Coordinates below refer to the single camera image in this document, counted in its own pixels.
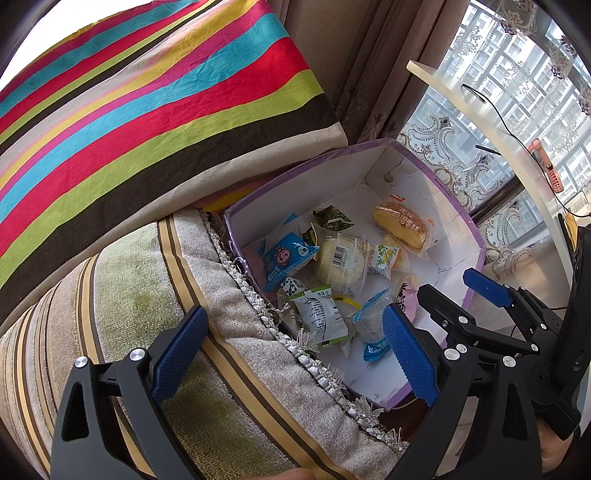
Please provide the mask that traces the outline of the person's right hand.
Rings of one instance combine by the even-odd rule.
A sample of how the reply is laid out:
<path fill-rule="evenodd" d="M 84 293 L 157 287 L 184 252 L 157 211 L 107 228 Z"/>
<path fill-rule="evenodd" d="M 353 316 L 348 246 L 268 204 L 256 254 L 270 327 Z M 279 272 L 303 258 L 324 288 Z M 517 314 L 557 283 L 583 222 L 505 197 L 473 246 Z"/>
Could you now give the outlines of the person's right hand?
<path fill-rule="evenodd" d="M 575 450 L 580 439 L 580 428 L 566 439 L 562 440 L 543 420 L 537 421 L 542 473 L 544 479 L 574 479 L 577 473 L 575 467 Z"/>

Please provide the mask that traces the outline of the person's left hand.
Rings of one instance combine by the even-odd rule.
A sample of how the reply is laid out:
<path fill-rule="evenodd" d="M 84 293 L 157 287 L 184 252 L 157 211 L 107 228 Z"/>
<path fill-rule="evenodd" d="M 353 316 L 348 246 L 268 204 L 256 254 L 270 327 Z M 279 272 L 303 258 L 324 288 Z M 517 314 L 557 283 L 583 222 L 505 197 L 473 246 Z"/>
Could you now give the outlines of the person's left hand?
<path fill-rule="evenodd" d="M 243 477 L 239 480 L 315 480 L 315 474 L 310 469 L 294 468 L 269 476 Z"/>

